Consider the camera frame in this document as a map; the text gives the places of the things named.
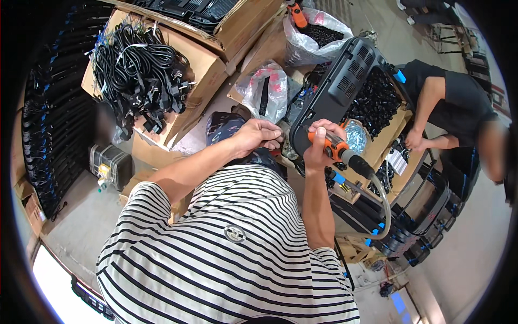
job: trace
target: shirt logo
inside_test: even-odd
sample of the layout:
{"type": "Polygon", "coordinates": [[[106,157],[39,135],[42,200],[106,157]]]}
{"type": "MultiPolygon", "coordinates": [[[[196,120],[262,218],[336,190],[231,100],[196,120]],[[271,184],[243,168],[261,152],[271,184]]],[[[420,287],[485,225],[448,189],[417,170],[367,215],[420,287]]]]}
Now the shirt logo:
{"type": "Polygon", "coordinates": [[[227,225],[225,227],[225,236],[232,243],[241,243],[246,240],[247,235],[244,230],[237,225],[227,225]]]}

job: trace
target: patterned cloth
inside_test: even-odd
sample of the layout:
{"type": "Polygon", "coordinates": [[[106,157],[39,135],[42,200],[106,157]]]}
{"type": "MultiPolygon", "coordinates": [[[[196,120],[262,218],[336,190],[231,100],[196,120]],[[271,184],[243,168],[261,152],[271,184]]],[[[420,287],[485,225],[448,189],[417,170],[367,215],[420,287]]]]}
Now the patterned cloth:
{"type": "MultiPolygon", "coordinates": [[[[232,137],[244,123],[246,123],[244,118],[239,114],[233,112],[214,112],[207,121],[207,146],[232,137]]],[[[279,165],[271,156],[270,151],[264,147],[255,149],[247,157],[234,159],[226,166],[236,164],[259,164],[275,171],[281,177],[283,176],[279,165]]]]}

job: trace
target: black and white striped shirt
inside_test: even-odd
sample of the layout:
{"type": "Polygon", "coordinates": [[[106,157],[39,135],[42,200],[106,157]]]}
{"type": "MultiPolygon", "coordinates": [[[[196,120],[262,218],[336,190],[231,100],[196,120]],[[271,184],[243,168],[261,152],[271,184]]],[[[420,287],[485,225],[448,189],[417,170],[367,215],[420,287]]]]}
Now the black and white striped shirt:
{"type": "Polygon", "coordinates": [[[220,169],[169,226],[164,191],[131,192],[97,262],[97,279],[122,323],[359,322],[330,248],[311,250],[292,188],[260,165],[220,169]]]}

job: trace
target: black t-shirt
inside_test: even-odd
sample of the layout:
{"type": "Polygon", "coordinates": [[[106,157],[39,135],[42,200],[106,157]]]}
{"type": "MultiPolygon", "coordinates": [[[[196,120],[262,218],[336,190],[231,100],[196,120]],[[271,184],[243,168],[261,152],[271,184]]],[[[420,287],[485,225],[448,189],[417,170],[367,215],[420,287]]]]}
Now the black t-shirt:
{"type": "Polygon", "coordinates": [[[459,146],[475,146],[481,123],[496,115],[482,87],[469,75],[446,71],[419,60],[409,62],[403,74],[410,100],[417,105],[424,81],[429,76],[444,77],[446,96],[431,112],[428,121],[458,138],[459,146]]]}

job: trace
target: concrete floor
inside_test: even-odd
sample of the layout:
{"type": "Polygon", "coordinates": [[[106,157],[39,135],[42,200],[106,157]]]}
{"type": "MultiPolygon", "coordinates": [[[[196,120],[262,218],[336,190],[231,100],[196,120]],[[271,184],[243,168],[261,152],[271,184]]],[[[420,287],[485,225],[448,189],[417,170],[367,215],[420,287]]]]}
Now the concrete floor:
{"type": "MultiPolygon", "coordinates": [[[[425,39],[421,27],[409,26],[406,14],[396,6],[395,0],[351,0],[350,3],[336,0],[316,0],[317,8],[325,7],[329,12],[339,12],[339,19],[348,25],[354,34],[364,30],[374,29],[378,33],[378,46],[389,62],[393,64],[407,63],[420,59],[429,64],[438,65],[445,69],[462,72],[462,58],[459,54],[437,54],[425,39]]],[[[229,111],[235,104],[226,97],[229,84],[237,75],[232,76],[220,89],[208,107],[201,122],[182,139],[174,148],[185,153],[195,153],[205,146],[204,129],[208,116],[212,111],[229,111]]],[[[427,127],[429,135],[437,136],[440,129],[427,127]]],[[[131,151],[131,142],[121,145],[126,151],[131,151]]],[[[146,167],[135,161],[136,167],[146,167]]],[[[303,187],[293,185],[300,179],[290,181],[297,189],[303,187]]],[[[84,172],[66,195],[64,201],[68,207],[58,215],[56,222],[44,227],[42,240],[44,244],[59,259],[87,285],[98,291],[95,279],[96,258],[108,236],[116,224],[121,211],[118,193],[108,189],[97,192],[96,178],[84,172]]],[[[297,191],[301,202],[300,190],[297,191]]],[[[348,232],[350,228],[341,219],[336,220],[337,232],[348,232]]],[[[359,309],[362,316],[374,318],[369,300],[373,303],[390,302],[372,291],[359,293],[359,309]]],[[[391,322],[399,323],[401,319],[391,322]]]]}

